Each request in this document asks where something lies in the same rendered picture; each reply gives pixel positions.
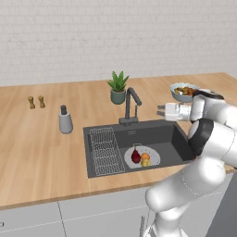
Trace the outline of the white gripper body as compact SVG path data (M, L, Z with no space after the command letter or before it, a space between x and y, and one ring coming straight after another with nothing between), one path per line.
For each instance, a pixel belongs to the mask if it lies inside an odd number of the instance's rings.
M177 121L180 118L180 105L177 103L165 104L165 120Z

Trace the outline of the dark grey sink basin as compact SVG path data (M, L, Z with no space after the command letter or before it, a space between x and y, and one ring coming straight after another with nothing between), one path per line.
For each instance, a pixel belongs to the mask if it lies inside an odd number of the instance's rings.
M187 135L177 122L158 119L141 121L131 124L129 127L119 124L85 127L83 135L88 178L103 177L95 175L90 130L108 127L113 129L117 139L125 167L125 171L122 173L184 165L194 159L194 154L188 145ZM160 163L151 168L129 168L124 160L124 155L135 143L141 143L156 150L160 155Z

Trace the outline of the dark grey sink faucet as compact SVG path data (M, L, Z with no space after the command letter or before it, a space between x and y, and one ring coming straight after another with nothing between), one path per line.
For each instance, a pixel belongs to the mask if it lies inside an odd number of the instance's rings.
M130 116L130 108L131 108L131 98L135 101L135 107L138 107L142 104L141 99L139 98L138 94L134 91L132 87L129 87L126 93L126 108L125 108L125 117L120 118L118 123L120 125L124 125L125 127L130 126L132 123L138 122L137 114L134 114L133 117Z

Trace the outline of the white colander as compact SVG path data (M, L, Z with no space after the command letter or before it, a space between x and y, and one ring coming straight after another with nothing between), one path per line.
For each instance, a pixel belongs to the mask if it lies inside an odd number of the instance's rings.
M135 164L131 161L131 154L134 149L137 149L138 153L141 155L142 153L147 153L150 156L150 162L151 166L150 167L142 167L141 162L143 159L138 164ZM156 166L160 163L160 155L159 153L154 150L151 147L142 145L141 143L135 143L131 148L129 148L124 155L124 160L129 166L129 168L151 168L152 166Z

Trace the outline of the dark red pear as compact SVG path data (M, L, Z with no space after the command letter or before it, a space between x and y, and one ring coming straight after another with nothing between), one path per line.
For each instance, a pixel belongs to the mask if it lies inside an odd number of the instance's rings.
M141 161L141 156L138 153L137 149L134 149L131 154L131 161L135 164L138 164Z

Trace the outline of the pale blue bowl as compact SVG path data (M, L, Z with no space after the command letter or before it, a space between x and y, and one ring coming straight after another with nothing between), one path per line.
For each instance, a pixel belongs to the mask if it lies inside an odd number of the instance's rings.
M176 83L173 83L169 86L169 89L171 91L171 94L172 96L179 102L183 102L183 103L190 103L193 101L193 96L188 96L188 95L179 95L179 94L176 94L174 92L174 89L175 88L178 88L178 87L191 87L191 88L194 88L195 90L198 90L199 87L194 85L194 84L190 84L190 83L187 83L187 82L176 82Z

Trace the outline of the brown and yellow fruit pile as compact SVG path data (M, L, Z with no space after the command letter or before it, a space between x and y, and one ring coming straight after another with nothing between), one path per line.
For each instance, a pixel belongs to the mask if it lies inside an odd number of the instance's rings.
M195 89L191 87L178 87L174 89L174 92L179 95L192 96L193 93L195 92Z

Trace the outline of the green plant in teal pot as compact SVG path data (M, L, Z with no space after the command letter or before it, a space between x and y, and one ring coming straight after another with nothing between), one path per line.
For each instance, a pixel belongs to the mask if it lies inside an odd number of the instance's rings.
M112 79L107 82L111 87L110 99L115 105L121 105L125 101L126 83L129 77L124 76L121 71L119 75L115 71L112 72Z

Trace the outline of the grey soap dispenser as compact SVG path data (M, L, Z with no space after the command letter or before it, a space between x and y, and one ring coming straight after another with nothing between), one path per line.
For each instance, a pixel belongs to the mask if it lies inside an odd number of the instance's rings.
M62 105L59 112L59 130L63 134L69 134L73 130L73 123L70 113L67 111L67 107Z

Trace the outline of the dark grey appliance front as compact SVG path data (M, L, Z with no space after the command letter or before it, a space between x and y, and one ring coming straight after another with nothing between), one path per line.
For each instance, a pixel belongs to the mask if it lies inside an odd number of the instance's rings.
M213 237L237 237L237 173L232 176L213 224Z

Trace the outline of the pale grey cupboard door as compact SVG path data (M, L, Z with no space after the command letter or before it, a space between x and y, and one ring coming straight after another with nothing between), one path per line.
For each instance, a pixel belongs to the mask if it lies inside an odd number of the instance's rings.
M60 201L67 237L140 237L148 226L147 187Z
M0 211L0 237L66 237L58 203Z

